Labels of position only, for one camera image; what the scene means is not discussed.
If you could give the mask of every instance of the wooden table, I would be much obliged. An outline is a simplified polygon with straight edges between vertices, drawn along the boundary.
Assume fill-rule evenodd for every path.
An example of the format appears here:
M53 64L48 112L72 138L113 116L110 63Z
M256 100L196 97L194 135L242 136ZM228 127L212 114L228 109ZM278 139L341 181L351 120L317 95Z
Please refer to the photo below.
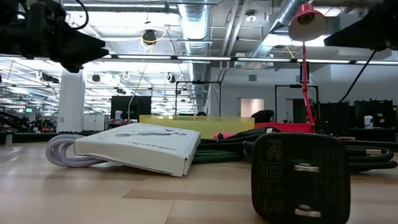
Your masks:
M193 166L179 179L115 163L56 167L44 147L0 147L1 224L265 223L245 162ZM349 223L398 223L398 170L352 180Z

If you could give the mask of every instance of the white braided cable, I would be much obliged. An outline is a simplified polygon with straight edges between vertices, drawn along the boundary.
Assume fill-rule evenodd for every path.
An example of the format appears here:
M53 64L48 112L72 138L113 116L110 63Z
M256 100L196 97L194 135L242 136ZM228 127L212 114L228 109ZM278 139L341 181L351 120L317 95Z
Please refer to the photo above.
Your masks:
M73 145L76 139L82 138L77 134L61 134L52 138L45 149L46 158L54 165L61 167L88 167L103 162L101 159L90 157L67 158L67 149Z

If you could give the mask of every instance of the white box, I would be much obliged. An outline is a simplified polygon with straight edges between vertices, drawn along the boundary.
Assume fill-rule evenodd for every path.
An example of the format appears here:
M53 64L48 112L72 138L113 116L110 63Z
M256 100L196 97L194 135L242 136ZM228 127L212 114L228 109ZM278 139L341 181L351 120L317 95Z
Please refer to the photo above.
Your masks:
M199 143L198 131L134 123L77 139L75 154L182 177Z

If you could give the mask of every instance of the red object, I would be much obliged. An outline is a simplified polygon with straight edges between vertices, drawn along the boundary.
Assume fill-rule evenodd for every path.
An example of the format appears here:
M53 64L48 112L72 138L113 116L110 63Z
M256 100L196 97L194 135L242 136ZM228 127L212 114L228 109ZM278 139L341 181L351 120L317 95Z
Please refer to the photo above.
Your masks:
M312 4L304 3L289 26L290 38L300 42L314 40L325 33L327 23L326 17L314 10Z
M311 124L295 124L295 123L259 123L254 125L254 129L274 127L285 133L315 133Z
M294 17L289 26L289 35L292 40L303 42L303 95L304 103L307 108L307 118L310 130L314 130L315 122L312 116L310 100L308 99L307 87L307 52L305 49L305 42L320 37L326 29L326 17L313 9L312 4L304 3L298 9L297 15Z
M227 138L229 138L231 136L234 136L235 134L236 133L222 133L224 139L227 139ZM213 135L213 139L218 139L218 135L219 134L214 134Z

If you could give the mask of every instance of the lamp shade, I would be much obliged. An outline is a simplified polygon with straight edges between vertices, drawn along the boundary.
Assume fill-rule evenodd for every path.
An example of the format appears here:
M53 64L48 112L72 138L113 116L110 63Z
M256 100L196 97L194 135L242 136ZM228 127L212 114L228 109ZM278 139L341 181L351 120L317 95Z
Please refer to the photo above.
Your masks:
M292 40L306 42L320 37L326 26L326 17L314 10L312 4L304 3L289 26L289 35Z

